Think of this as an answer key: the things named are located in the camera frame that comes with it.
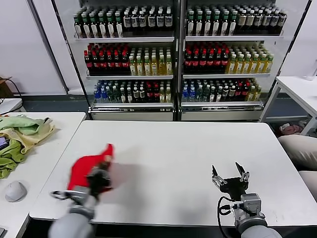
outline red cloth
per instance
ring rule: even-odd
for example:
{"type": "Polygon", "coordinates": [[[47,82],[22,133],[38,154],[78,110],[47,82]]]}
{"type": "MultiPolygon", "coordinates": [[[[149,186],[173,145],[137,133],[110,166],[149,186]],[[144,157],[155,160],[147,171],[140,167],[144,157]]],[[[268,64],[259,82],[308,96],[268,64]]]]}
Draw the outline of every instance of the red cloth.
{"type": "Polygon", "coordinates": [[[78,159],[72,169],[70,175],[70,181],[67,189],[73,190],[75,186],[88,187],[86,175],[88,175],[92,168],[98,165],[100,162],[107,160],[111,162],[113,159],[113,145],[108,144],[105,151],[99,155],[84,156],[78,159]]]}

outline computer mouse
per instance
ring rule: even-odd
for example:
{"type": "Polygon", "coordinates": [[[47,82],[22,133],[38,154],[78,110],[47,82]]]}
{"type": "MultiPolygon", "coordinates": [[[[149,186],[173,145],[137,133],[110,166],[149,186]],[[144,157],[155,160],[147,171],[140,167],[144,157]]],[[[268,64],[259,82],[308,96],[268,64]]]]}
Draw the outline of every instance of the computer mouse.
{"type": "Polygon", "coordinates": [[[8,202],[18,202],[25,197],[26,193],[24,185],[19,181],[14,181],[6,187],[4,197],[8,202]]]}

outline white desk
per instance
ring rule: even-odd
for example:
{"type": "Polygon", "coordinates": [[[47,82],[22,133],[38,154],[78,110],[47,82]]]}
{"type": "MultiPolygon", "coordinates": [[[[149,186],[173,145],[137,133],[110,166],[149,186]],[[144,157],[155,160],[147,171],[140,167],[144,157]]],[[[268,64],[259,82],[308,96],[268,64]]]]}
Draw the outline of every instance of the white desk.
{"type": "Polygon", "coordinates": [[[11,116],[20,114],[34,119],[50,117],[56,131],[28,151],[26,161],[18,165],[8,178],[0,179],[0,227],[7,230],[5,238],[20,237],[23,234],[30,209],[78,126],[86,117],[85,113],[10,113],[11,116]],[[21,181],[28,193],[22,201],[9,203],[4,198],[4,191],[6,186],[15,180],[21,181]]]}
{"type": "MultiPolygon", "coordinates": [[[[30,216],[58,219],[71,201],[50,197],[66,189],[70,168],[84,155],[115,147],[114,189],[101,196],[95,223],[217,226],[222,195],[211,181],[250,171],[270,226],[317,225],[317,203],[264,123],[84,121],[43,187],[30,216]]],[[[233,215],[222,217],[233,226],[233,215]]]]}
{"type": "Polygon", "coordinates": [[[22,105],[21,98],[5,98],[0,104],[0,114],[15,111],[15,112],[25,112],[24,107],[19,108],[22,105]]]}
{"type": "Polygon", "coordinates": [[[276,85],[260,117],[261,122],[265,121],[281,89],[312,116],[312,119],[301,132],[301,135],[306,135],[311,128],[316,126],[317,122],[317,77],[313,81],[307,81],[301,77],[277,77],[276,85]]]}

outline green cloth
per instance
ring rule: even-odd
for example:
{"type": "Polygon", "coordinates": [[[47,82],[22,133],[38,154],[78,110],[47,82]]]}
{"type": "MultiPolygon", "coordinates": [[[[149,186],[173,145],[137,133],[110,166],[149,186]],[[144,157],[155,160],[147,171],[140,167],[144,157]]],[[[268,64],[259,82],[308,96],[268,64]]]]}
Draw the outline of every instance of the green cloth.
{"type": "Polygon", "coordinates": [[[0,130],[14,128],[24,135],[37,133],[44,124],[43,119],[31,119],[26,116],[0,118],[0,130]]]}
{"type": "Polygon", "coordinates": [[[19,141],[10,139],[9,146],[0,150],[0,179],[6,178],[15,169],[16,162],[25,160],[24,155],[20,152],[21,148],[19,141]]]}

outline cable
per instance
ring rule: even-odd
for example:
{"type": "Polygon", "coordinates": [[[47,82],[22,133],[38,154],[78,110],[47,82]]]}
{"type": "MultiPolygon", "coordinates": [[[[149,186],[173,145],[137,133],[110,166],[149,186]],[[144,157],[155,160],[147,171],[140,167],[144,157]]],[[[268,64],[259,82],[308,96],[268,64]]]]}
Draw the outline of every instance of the cable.
{"type": "MultiPolygon", "coordinates": [[[[2,80],[10,81],[10,82],[15,86],[15,88],[16,88],[16,90],[18,91],[20,97],[22,98],[22,94],[21,94],[20,90],[18,89],[18,87],[16,86],[16,84],[11,80],[11,78],[12,78],[12,77],[10,77],[10,78],[3,78],[2,80]]],[[[10,110],[10,111],[8,111],[8,112],[5,112],[5,113],[1,113],[0,116],[5,115],[5,114],[8,114],[8,113],[11,113],[11,112],[14,112],[14,111],[16,111],[16,110],[18,110],[18,109],[20,109],[20,108],[22,108],[22,107],[23,107],[23,100],[22,100],[22,104],[21,104],[20,107],[15,108],[15,109],[12,109],[12,110],[10,110]]]]}
{"type": "Polygon", "coordinates": [[[220,221],[220,214],[222,213],[221,210],[220,210],[220,205],[221,205],[221,201],[222,201],[223,199],[226,199],[226,200],[229,201],[229,202],[233,202],[234,200],[232,200],[232,199],[230,199],[230,198],[227,198],[227,197],[225,197],[225,196],[222,196],[222,197],[219,199],[218,205],[217,205],[217,218],[218,218],[218,226],[219,226],[219,229],[220,229],[220,231],[221,231],[221,233],[222,233],[222,235],[223,235],[224,238],[229,238],[229,237],[224,233],[224,231],[223,231],[223,229],[222,229],[222,226],[221,226],[221,221],[220,221]]]}

